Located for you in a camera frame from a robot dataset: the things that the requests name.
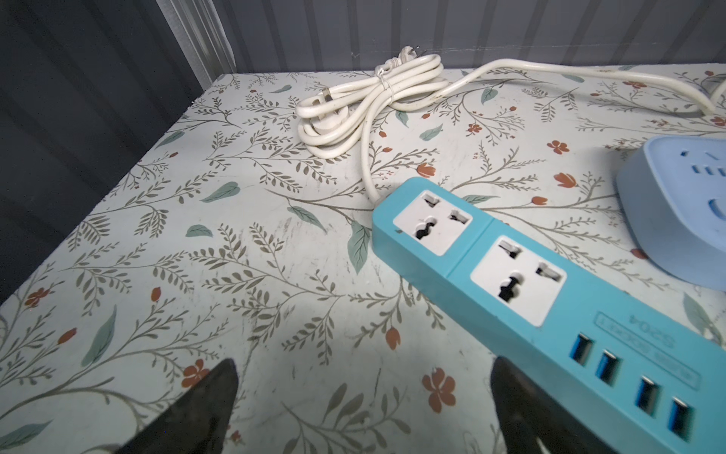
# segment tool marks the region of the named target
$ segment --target power cord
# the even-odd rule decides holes
[[[698,109],[692,110],[691,113],[701,111],[703,115],[713,114],[716,102],[726,92],[726,81],[716,87],[709,99],[695,87],[670,77],[630,71],[551,65],[509,58],[489,62],[458,81],[449,83],[439,77],[444,70],[441,57],[437,54],[417,57],[414,49],[406,46],[398,57],[377,66],[375,76],[336,85],[323,90],[317,96],[300,101],[296,108],[301,118],[298,135],[310,153],[316,157],[336,158],[350,150],[358,141],[368,143],[373,120],[386,106],[390,105],[402,112],[423,109],[449,96],[479,76],[500,68],[609,78],[660,86],[692,100]],[[421,94],[429,95],[419,100],[398,102],[402,98]],[[370,173],[368,146],[362,144],[360,153],[363,184],[368,198],[376,203],[380,199],[380,194]]]

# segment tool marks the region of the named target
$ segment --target floral pattern surface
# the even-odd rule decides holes
[[[296,136],[300,99],[366,76],[225,75],[194,101],[0,307],[1,451],[113,452],[231,357],[227,453],[505,452],[494,355],[372,253],[357,152]],[[497,70],[384,110],[371,173],[384,194],[429,178],[723,346],[726,296],[649,261],[613,178],[658,134],[726,137],[725,102]]]

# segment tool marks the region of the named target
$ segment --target blue usb port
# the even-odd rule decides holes
[[[688,437],[688,420],[691,413],[691,408],[685,402],[674,397],[673,405],[671,405],[671,417],[668,420],[668,429],[678,437],[686,439]]]
[[[580,365],[584,365],[585,360],[587,359],[587,354],[590,353],[591,346],[592,341],[589,337],[585,336],[583,333],[578,334],[575,344],[572,346],[572,350],[570,351],[570,358],[577,361]]]
[[[640,388],[637,390],[637,397],[635,398],[635,404],[639,409],[646,412],[648,415],[653,415],[653,410],[656,407],[656,399],[658,398],[658,388],[653,380],[648,377],[642,377],[640,379]]]
[[[619,360],[614,354],[605,350],[603,352],[603,357],[600,358],[600,363],[597,365],[595,375],[600,380],[612,385],[613,380],[615,379],[615,369],[618,367],[618,362]]]

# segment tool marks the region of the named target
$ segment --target striped wall panel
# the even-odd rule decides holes
[[[0,5],[0,301],[201,87],[155,1]]]
[[[404,45],[451,68],[724,62],[719,0],[213,0],[240,72],[372,69]]]

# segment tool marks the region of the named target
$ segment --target blue power strip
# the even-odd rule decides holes
[[[726,450],[718,346],[450,192],[406,181],[373,251],[614,450]]]

